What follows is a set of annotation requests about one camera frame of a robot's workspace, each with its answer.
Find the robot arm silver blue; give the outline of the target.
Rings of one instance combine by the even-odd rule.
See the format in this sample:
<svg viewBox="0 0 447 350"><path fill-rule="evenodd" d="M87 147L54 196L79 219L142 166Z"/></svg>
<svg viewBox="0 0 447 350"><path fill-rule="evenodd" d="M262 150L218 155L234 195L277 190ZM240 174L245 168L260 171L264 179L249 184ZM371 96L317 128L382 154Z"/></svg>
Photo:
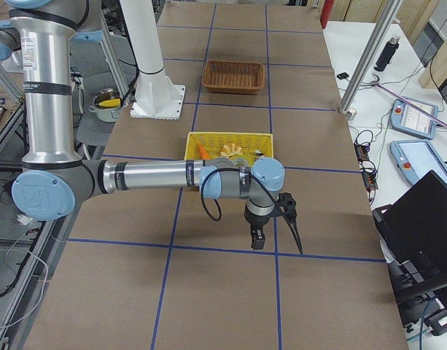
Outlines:
<svg viewBox="0 0 447 350"><path fill-rule="evenodd" d="M263 228L282 217L298 237L295 200L282 191L285 170L271 157L250 167L230 160L113 163L85 160L74 148L70 44L104 38L99 1L10 1L6 28L16 29L23 58L29 151L12 185L12 199L27 216L51 221L84 201L114 191L196 187L202 199L245 200L252 248L265 244Z"/></svg>

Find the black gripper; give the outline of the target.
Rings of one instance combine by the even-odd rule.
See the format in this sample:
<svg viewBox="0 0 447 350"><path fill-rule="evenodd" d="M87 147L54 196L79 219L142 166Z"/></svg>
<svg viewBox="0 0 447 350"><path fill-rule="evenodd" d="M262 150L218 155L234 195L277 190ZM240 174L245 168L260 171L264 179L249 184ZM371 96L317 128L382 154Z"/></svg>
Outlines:
<svg viewBox="0 0 447 350"><path fill-rule="evenodd" d="M247 201L244 217L250 225L252 238L251 248L253 250L264 249L265 235L263 233L263 227L268 223L270 218L282 217L289 227L299 253L303 253L303 246L295 220L294 198L279 198L268 207L257 206L253 202Z"/></svg>

